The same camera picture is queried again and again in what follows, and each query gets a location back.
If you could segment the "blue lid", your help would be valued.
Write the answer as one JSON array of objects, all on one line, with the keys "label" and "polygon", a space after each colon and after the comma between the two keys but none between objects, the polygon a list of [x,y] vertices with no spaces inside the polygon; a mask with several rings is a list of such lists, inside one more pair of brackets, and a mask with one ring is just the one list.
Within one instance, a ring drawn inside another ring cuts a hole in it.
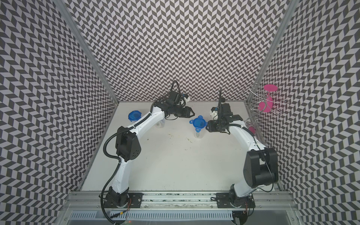
[{"label": "blue lid", "polygon": [[207,126],[207,124],[208,124],[208,123],[206,122],[206,120],[204,119],[204,117],[201,116],[201,115],[199,115],[197,118],[195,118],[195,119],[193,119],[193,120],[190,120],[189,123],[193,125],[193,127],[195,128],[195,131],[196,131],[197,133],[200,133],[201,130],[202,130],[203,128],[206,128],[206,126]]},{"label": "blue lid", "polygon": [[131,122],[136,122],[136,121],[139,121],[142,117],[142,113],[138,110],[134,110],[134,111],[131,111],[129,114],[128,114],[128,119],[131,121]]}]

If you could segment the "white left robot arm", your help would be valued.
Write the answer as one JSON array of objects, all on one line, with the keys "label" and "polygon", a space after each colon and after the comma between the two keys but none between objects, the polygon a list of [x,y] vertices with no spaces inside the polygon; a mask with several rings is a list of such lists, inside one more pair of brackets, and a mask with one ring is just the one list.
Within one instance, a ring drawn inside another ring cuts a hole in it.
[{"label": "white left robot arm", "polygon": [[183,94],[178,81],[174,80],[170,90],[156,99],[150,111],[128,127],[119,127],[104,143],[105,156],[118,161],[111,178],[104,185],[100,197],[102,208],[123,208],[130,205],[129,177],[131,163],[140,155],[142,136],[155,125],[161,125],[168,117],[192,118],[195,116],[187,106],[188,95]]}]

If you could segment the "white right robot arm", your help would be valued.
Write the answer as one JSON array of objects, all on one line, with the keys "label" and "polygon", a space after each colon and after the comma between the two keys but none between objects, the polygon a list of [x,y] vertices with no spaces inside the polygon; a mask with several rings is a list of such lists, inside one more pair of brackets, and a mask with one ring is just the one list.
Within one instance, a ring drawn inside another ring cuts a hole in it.
[{"label": "white right robot arm", "polygon": [[231,185],[227,201],[234,208],[253,208],[253,192],[278,181],[278,155],[275,149],[258,140],[240,115],[233,114],[230,104],[222,97],[222,90],[219,90],[218,104],[211,109],[211,113],[212,120],[208,121],[206,130],[233,135],[240,149],[246,152],[244,178]]}]

